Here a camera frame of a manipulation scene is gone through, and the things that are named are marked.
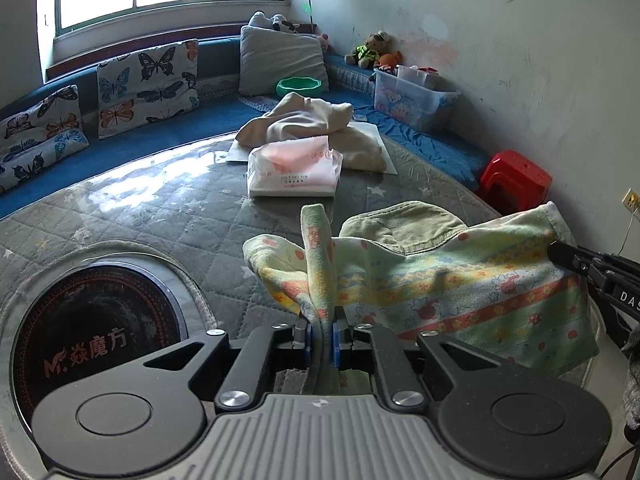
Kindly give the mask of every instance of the pink tissue package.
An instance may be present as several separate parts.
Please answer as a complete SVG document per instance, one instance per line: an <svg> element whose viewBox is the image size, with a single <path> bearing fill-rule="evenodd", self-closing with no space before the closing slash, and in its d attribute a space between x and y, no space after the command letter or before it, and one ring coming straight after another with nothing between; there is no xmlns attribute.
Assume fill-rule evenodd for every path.
<svg viewBox="0 0 640 480"><path fill-rule="evenodd" d="M249 154L249 197L333 196L341 167L327 136L270 142Z"/></svg>

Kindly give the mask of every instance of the plastic storage box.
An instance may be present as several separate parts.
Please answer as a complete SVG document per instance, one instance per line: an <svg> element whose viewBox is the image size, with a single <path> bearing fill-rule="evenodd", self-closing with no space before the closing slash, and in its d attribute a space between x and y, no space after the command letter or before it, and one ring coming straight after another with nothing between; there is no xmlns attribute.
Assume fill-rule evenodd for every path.
<svg viewBox="0 0 640 480"><path fill-rule="evenodd" d="M398 79L404 79L412 83L421 86L422 88L428 88L429 90L435 90L438 86L438 72L427 72L425 70L418 70L417 68L411 68L410 66L398 65Z"/></svg>
<svg viewBox="0 0 640 480"><path fill-rule="evenodd" d="M437 92L376 71L374 108L419 132L438 134L460 92Z"/></svg>

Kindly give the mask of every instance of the power cord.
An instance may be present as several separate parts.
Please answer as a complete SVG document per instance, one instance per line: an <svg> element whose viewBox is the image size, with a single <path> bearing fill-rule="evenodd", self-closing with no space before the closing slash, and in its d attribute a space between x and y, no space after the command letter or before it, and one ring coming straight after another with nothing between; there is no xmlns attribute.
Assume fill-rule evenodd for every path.
<svg viewBox="0 0 640 480"><path fill-rule="evenodd" d="M636 450L638 448L638 445L640 445L640 442L636 442L635 444L633 444L633 446L631 446L629 449L627 449L624 453L619 454L615 459L613 459L613 461L608 466L606 466L606 468L604 469L604 471L600 475L600 478L604 478L604 475L606 475L609 471L611 471L611 468L613 466L615 466L618 462L620 462L629 453L631 453L632 451Z"/></svg>
<svg viewBox="0 0 640 480"><path fill-rule="evenodd" d="M631 231L631 225L634 222L634 216L636 215L636 211L638 211L639 206L640 205L636 203L634 206L634 210L631 212L631 220L629 221L629 227L626 228L625 241L622 242L622 247L620 247L620 250L618 251L618 256L620 256L620 254L622 253L622 250L625 248L626 239L629 238L629 231Z"/></svg>

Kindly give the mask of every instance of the towel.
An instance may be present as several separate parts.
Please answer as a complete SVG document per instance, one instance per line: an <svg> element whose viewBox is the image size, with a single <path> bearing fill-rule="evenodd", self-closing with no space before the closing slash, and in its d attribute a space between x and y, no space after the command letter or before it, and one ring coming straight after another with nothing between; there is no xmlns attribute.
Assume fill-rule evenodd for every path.
<svg viewBox="0 0 640 480"><path fill-rule="evenodd" d="M625 409L626 425L632 430L637 430L640 428L640 325L633 329L622 353L629 359L622 405Z"/></svg>
<svg viewBox="0 0 640 480"><path fill-rule="evenodd" d="M349 103L334 105L291 92L262 117L251 119L236 135L243 146L258 148L268 142L329 136L329 148L342 154L350 170L382 173L386 162L375 139L348 126L353 116Z"/></svg>
<svg viewBox="0 0 640 480"><path fill-rule="evenodd" d="M305 392L354 385L331 370L334 305L351 324L408 341L437 330L556 376L598 352L585 281L546 257L552 241L573 242L551 202L473 227L405 202L355 216L333 238L322 206L304 207L301 220L303 248L265 234L242 250L274 299L313 325Z"/></svg>

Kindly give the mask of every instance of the white wall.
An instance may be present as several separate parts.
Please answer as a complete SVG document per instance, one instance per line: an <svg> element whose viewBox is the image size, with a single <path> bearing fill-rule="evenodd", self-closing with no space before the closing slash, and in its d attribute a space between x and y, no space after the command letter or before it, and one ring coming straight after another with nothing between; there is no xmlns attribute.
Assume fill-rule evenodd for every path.
<svg viewBox="0 0 640 480"><path fill-rule="evenodd" d="M620 201L640 191L640 0L314 0L314 21L343 53L380 28L399 38L463 91L457 133L546 169L578 241L618 252ZM640 260L637 221L623 254Z"/></svg>
<svg viewBox="0 0 640 480"><path fill-rule="evenodd" d="M36 0L0 0L0 107L40 85Z"/></svg>
<svg viewBox="0 0 640 480"><path fill-rule="evenodd" d="M123 40L177 28L247 22L256 10L268 16L286 14L287 2L207 2L145 10L63 34L53 44L53 62Z"/></svg>
<svg viewBox="0 0 640 480"><path fill-rule="evenodd" d="M56 0L36 0L38 50L42 80L46 70L53 64L53 40L56 37Z"/></svg>

